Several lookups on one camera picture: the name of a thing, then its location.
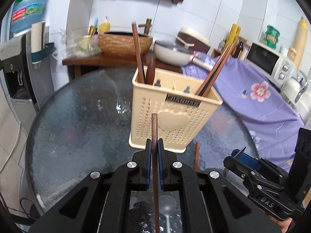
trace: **stacked green container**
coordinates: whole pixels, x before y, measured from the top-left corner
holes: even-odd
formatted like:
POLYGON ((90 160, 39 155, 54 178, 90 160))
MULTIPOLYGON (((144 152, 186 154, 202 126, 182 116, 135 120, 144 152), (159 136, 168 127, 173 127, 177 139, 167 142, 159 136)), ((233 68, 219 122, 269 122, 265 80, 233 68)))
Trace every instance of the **stacked green container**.
POLYGON ((280 32, 277 29, 275 29, 273 26, 268 25, 266 36, 263 39, 263 44, 275 50, 276 44, 279 41, 279 36, 280 36, 280 32))

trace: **electric kettle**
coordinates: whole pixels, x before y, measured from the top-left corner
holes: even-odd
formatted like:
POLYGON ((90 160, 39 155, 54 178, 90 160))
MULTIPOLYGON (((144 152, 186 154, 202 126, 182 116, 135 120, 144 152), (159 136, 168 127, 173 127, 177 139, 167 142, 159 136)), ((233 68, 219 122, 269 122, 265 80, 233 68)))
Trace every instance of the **electric kettle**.
POLYGON ((281 95, 294 109, 298 103, 301 95, 306 92, 308 87, 308 81, 305 74, 299 70, 304 77, 305 84, 302 86, 299 83, 299 78, 291 77, 287 80, 281 88, 281 95))

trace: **glass table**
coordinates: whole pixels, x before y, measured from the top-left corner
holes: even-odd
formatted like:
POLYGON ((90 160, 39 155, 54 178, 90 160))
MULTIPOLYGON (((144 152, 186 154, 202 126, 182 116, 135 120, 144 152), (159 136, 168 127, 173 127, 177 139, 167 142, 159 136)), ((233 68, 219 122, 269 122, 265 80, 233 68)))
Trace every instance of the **glass table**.
MULTIPOLYGON (((113 172, 138 151, 128 144, 134 72, 133 67, 109 67, 75 79, 52 95, 35 118, 25 160, 27 182, 41 214, 92 171, 113 172)), ((246 153, 257 156, 248 131, 225 103, 185 153, 177 154, 179 161, 193 166, 195 142, 201 145, 201 172, 223 171, 223 159, 236 148, 247 146, 246 153)), ((232 181, 239 185, 237 179, 232 181)), ((178 192, 169 195, 177 201, 171 229, 182 232, 178 192)), ((154 230, 152 197, 152 188, 132 192, 128 232, 154 230)), ((165 217, 160 220, 166 231, 165 217)))

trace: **pink flower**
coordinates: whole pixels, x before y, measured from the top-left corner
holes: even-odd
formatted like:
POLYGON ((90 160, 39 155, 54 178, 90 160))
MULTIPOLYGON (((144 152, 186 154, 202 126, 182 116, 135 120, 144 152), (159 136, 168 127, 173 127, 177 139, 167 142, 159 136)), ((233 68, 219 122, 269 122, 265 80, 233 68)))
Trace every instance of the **pink flower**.
POLYGON ((268 99, 271 95, 268 90, 269 84, 264 81, 263 83, 254 83, 251 87, 253 92, 250 94, 253 100, 257 99, 258 102, 262 103, 265 99, 268 99))

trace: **white cable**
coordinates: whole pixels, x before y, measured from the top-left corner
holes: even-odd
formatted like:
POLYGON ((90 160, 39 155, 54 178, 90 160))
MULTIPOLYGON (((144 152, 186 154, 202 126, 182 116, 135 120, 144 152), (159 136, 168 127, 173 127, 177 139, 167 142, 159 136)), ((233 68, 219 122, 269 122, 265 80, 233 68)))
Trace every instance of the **white cable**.
POLYGON ((21 122, 20 122, 20 124, 19 124, 19 126, 18 126, 17 138, 16 138, 15 144, 14 144, 14 146, 13 146, 13 149, 12 149, 12 151, 11 151, 11 153, 10 153, 9 157, 7 158, 7 160, 5 161, 5 163, 3 164, 3 166, 1 167, 1 169, 0 169, 0 173, 1 173, 1 172, 2 172, 2 170, 4 169, 5 165, 6 165, 6 164, 7 164, 7 162, 9 161, 9 159, 11 158, 11 156, 12 156, 13 152, 15 151, 15 147, 16 147, 17 142, 18 142, 18 138, 19 138, 20 130, 21 130, 21 122))

